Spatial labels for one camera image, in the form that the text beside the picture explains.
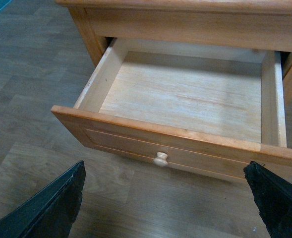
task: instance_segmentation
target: gray floor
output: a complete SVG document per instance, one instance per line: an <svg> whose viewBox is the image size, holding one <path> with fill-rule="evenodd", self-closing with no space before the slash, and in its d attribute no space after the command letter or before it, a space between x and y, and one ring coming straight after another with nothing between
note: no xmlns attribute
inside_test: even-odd
<svg viewBox="0 0 292 238"><path fill-rule="evenodd" d="M79 144L50 108L72 107L93 70L66 8L13 0L0 13L0 218L84 160L70 237L269 237L247 186ZM292 103L286 118L292 148Z"/></svg>

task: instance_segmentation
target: drawer opening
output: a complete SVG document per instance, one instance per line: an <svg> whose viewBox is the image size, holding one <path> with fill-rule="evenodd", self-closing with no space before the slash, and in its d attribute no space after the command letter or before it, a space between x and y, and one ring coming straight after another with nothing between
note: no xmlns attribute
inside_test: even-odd
<svg viewBox="0 0 292 238"><path fill-rule="evenodd" d="M273 51L115 39L74 108L286 147Z"/></svg>

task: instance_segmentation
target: wooden nightstand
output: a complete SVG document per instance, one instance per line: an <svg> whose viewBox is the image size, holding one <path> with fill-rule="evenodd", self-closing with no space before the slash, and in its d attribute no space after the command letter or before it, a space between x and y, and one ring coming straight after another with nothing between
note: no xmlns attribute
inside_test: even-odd
<svg viewBox="0 0 292 238"><path fill-rule="evenodd" d="M226 180L251 160L292 174L292 54L283 82L277 52L292 0L56 2L96 65L73 108L52 108L84 146Z"/></svg>

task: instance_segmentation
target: wooden drawer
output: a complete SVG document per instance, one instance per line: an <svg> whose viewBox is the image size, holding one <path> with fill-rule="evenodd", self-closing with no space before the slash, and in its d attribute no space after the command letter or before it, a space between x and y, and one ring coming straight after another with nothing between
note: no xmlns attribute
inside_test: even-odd
<svg viewBox="0 0 292 238"><path fill-rule="evenodd" d="M251 160L292 173L274 51L116 39L74 108L52 112L87 147L226 180Z"/></svg>

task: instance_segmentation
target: wooden knob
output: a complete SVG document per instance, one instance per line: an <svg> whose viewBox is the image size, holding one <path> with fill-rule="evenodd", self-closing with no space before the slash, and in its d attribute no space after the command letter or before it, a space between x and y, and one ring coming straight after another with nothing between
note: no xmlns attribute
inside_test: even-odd
<svg viewBox="0 0 292 238"><path fill-rule="evenodd" d="M154 159L155 165L158 165L160 167L167 166L167 157L168 155L163 152L157 152L157 157Z"/></svg>

